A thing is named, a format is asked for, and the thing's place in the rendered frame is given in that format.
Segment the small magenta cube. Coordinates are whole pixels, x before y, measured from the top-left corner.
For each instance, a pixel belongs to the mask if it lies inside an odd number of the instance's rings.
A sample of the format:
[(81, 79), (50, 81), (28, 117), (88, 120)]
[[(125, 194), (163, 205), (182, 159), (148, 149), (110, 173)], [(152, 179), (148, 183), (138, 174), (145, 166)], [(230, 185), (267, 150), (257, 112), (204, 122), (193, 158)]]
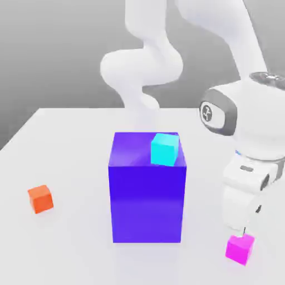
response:
[(252, 253), (255, 237), (245, 234), (242, 237), (231, 235), (227, 242), (225, 256), (243, 266)]

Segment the small cyan cube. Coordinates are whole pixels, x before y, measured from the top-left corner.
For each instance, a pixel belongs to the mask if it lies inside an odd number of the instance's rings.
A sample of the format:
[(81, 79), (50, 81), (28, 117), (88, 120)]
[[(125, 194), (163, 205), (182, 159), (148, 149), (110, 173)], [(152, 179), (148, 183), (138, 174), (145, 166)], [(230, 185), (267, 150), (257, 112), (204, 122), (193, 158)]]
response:
[(157, 133), (151, 141), (151, 163), (174, 166), (178, 157), (178, 150), (178, 135)]

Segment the large purple box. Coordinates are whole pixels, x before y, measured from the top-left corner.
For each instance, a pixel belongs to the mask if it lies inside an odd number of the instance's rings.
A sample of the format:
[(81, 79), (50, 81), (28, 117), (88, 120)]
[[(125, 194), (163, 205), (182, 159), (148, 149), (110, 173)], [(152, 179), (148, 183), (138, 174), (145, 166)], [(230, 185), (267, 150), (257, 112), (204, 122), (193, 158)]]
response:
[(116, 132), (108, 173), (115, 243), (179, 243), (187, 165), (181, 145), (173, 166), (151, 163), (154, 132)]

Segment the small orange cube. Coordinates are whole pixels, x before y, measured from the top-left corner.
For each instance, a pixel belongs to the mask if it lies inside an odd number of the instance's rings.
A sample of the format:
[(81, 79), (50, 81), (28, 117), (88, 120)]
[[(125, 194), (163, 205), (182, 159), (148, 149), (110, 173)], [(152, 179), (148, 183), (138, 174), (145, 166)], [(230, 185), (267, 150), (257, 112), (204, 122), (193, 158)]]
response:
[(52, 194), (47, 185), (40, 185), (29, 189), (28, 196), (36, 214), (53, 208)]

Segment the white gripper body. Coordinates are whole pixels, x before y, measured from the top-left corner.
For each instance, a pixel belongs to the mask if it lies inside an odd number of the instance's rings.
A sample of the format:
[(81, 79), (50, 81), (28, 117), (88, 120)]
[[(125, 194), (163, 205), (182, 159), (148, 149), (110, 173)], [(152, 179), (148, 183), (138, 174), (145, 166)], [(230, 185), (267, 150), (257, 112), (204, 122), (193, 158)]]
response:
[(262, 210), (262, 191), (252, 192), (224, 184), (222, 216), (232, 231), (246, 231), (251, 219)]

